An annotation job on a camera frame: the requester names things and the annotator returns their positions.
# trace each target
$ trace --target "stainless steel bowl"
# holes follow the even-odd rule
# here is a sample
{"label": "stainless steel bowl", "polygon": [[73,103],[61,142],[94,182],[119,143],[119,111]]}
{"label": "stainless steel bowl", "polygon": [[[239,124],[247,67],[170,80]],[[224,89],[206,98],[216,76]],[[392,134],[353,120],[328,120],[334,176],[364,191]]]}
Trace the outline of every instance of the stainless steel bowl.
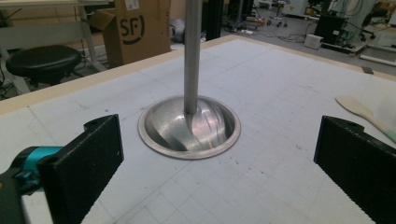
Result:
{"label": "stainless steel bowl", "polygon": [[196,160],[229,149],[241,132],[239,118],[227,105],[198,96],[197,110],[184,113],[184,97],[151,105],[141,115],[138,131],[143,141],[163,155]]}

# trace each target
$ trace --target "wooden spatula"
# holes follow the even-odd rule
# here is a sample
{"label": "wooden spatula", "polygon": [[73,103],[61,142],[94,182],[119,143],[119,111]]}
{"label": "wooden spatula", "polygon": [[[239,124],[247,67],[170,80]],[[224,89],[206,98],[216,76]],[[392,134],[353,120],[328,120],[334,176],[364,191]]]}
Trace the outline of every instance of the wooden spatula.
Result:
{"label": "wooden spatula", "polygon": [[340,104],[343,108],[348,110],[351,113],[354,113],[358,116],[361,116],[364,119],[367,119],[371,122],[377,129],[383,132],[388,138],[390,138],[393,142],[396,143],[396,133],[390,130],[385,124],[381,123],[378,119],[376,119],[373,115],[373,112],[367,108],[367,106],[363,105],[353,96],[337,96],[335,100]]}

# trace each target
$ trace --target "black 3d printed part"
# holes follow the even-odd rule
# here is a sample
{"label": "black 3d printed part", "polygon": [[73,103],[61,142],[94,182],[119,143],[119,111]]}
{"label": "black 3d printed part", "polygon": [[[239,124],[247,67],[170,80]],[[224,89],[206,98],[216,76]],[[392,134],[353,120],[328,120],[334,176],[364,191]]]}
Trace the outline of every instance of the black 3d printed part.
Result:
{"label": "black 3d printed part", "polygon": [[323,116],[314,161],[376,223],[396,223],[396,149]]}
{"label": "black 3d printed part", "polygon": [[81,223],[123,161],[117,115],[92,120],[85,132],[37,163],[54,223]]}

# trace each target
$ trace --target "white equipment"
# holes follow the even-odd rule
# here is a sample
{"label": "white equipment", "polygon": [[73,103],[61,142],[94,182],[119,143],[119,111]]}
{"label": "white equipment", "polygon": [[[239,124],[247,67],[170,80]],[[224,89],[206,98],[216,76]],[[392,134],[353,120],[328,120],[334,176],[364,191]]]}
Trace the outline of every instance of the white equipment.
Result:
{"label": "white equipment", "polygon": [[319,49],[323,37],[317,35],[307,35],[305,38],[304,46],[311,49]]}
{"label": "white equipment", "polygon": [[308,0],[290,0],[290,3],[283,7],[283,14],[301,16],[305,15]]}

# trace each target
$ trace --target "stool seat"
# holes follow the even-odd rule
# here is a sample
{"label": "stool seat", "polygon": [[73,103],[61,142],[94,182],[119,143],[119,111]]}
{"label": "stool seat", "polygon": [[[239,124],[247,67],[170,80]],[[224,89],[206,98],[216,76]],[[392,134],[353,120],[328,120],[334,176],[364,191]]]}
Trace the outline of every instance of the stool seat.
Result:
{"label": "stool seat", "polygon": [[6,68],[15,76],[52,85],[59,84],[80,62],[76,49],[55,45],[18,51],[6,61]]}

